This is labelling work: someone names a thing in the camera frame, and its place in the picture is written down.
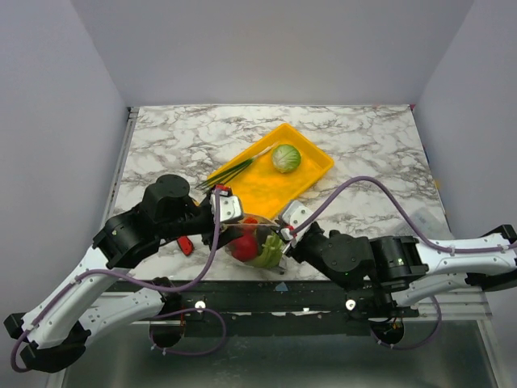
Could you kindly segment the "green celery stalk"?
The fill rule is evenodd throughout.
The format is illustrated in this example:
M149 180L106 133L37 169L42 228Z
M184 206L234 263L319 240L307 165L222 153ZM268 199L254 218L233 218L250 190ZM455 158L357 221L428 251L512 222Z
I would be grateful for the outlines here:
M278 267L283 258L284 242L276 234L267 236L262 245L262 252L246 264L254 268L275 268Z

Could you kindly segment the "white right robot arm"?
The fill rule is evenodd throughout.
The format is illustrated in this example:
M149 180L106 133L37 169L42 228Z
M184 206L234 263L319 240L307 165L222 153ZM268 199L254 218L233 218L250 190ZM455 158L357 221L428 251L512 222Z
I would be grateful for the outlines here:
M313 223L288 256L307 263L345 290L355 318L407 314L422 299L455 289L485 291L516 285L515 241L510 226L477 239L442 240L431 247L413 236L352 237Z

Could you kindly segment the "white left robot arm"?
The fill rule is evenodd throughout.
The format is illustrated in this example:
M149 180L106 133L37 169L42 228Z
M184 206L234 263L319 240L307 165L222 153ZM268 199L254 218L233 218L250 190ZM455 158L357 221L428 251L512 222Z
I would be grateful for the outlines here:
M221 227L243 216L240 199L224 184L213 186L196 204L183 177L159 177L145 189L141 202L106 221L78 266L43 302L5 319L15 340L11 368L55 373L73 364L90 340L109 329L142 318L173 318L178 295L204 278L222 247ZM162 242L197 234L212 236L211 251L190 282L173 286L166 278L153 283L129 276Z

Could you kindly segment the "orange carrot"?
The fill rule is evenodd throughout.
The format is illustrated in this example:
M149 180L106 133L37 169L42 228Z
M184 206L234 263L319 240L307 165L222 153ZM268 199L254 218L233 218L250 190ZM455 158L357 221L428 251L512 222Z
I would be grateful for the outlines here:
M242 221L242 223L246 225L257 225L260 221L254 217L247 217Z

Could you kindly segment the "red tomato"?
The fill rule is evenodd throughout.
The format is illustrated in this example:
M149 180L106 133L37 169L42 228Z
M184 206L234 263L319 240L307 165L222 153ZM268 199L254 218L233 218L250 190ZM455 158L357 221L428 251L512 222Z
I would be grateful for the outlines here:
M241 262L248 262L259 254L258 245L252 234L244 234L230 244L231 256Z

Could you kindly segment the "clear pink-dotted zip bag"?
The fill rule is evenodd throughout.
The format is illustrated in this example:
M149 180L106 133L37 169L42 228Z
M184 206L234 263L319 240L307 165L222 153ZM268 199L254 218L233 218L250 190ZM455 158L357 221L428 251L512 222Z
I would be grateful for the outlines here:
M254 218L258 219L260 221L260 223L257 224L257 225L246 225L246 224L243 224L242 221L245 218L247 218L247 217L254 217ZM236 226L242 232L242 236L244 234L252 234L252 235L254 235L256 243L258 245L258 255L262 252L262 245L265 243L265 240L266 240L267 236L270 235L270 234L278 235L277 232L280 229L280 226L276 222L274 222L272 220L269 220L269 219L267 219L267 218L265 218L263 216L259 216L259 215L251 214L251 213L246 213L244 215L244 218L241 219L240 221L238 221L236 223L233 223L233 224L226 224L225 226L223 226L223 228L225 228L226 226ZM230 244L224 246L223 248L224 248L225 252L228 255L231 256L231 252L230 252L230 249L229 249ZM238 262L240 262L240 263L242 263L242 264L244 264L244 265L246 265L248 267L251 267L251 266L247 265L246 262L241 262L241 261L238 261ZM280 264L279 264L278 267L270 268L270 269L266 269L266 268L260 268L260 269L265 269L265 270L268 270L268 271L271 271L271 272L283 275L286 272L286 264L285 264L285 260L284 260L284 251L283 251L283 258L280 261Z

